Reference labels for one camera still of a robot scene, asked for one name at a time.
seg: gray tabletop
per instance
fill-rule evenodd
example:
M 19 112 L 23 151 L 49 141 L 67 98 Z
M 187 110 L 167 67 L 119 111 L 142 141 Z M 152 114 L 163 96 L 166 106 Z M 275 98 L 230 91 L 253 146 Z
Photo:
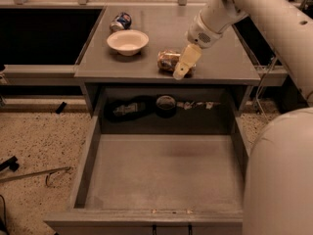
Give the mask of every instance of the gray tabletop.
M 259 75 L 231 27 L 215 45 L 202 51 L 192 77 L 177 81 L 170 73 L 159 70 L 158 52 L 166 49 L 181 52 L 188 44 L 185 32 L 201 7 L 201 4 L 109 5 L 75 77 L 94 81 L 257 85 Z M 141 53 L 132 57 L 121 56 L 107 44 L 110 22 L 121 11 L 131 15 L 132 29 L 141 30 L 150 38 Z

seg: open drawer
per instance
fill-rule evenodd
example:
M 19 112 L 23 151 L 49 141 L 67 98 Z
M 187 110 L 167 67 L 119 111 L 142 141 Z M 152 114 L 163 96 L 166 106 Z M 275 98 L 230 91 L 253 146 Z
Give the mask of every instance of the open drawer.
M 110 122 L 104 106 L 171 95 L 212 108 L 177 108 Z M 45 221 L 59 234 L 241 234 L 245 135 L 222 86 L 102 86 L 67 212 Z

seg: terrazzo floor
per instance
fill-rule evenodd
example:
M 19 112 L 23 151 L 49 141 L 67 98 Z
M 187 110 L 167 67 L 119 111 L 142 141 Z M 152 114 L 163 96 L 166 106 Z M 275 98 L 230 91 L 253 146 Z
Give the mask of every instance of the terrazzo floor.
M 53 235 L 55 232 L 43 222 L 47 212 L 61 212 L 67 208 L 76 168 L 90 116 L 87 111 L 76 111 L 66 106 L 59 115 L 58 104 L 43 107 L 40 111 L 0 111 L 0 163 L 11 156 L 18 158 L 16 172 L 5 169 L 0 179 L 46 169 L 70 166 L 68 172 L 57 172 L 46 186 L 46 175 L 0 183 L 0 194 L 5 198 L 7 226 L 10 235 Z M 262 106 L 269 120 L 279 115 L 272 101 Z M 242 114 L 246 136 L 253 143 L 266 125 L 264 115 L 257 114 L 251 103 Z M 3 219 L 3 205 L 0 214 Z

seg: blue can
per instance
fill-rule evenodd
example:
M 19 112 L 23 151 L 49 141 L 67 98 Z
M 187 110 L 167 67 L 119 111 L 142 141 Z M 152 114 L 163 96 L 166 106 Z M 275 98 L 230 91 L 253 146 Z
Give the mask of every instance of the blue can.
M 128 29 L 131 26 L 131 17 L 125 12 L 119 13 L 114 20 L 110 23 L 112 32 Z

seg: bowl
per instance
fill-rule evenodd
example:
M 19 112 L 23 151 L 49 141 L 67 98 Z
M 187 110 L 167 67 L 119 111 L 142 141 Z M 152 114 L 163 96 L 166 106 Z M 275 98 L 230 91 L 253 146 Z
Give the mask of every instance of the bowl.
M 126 29 L 111 34 L 107 42 L 119 54 L 133 56 L 148 44 L 149 37 L 139 30 Z

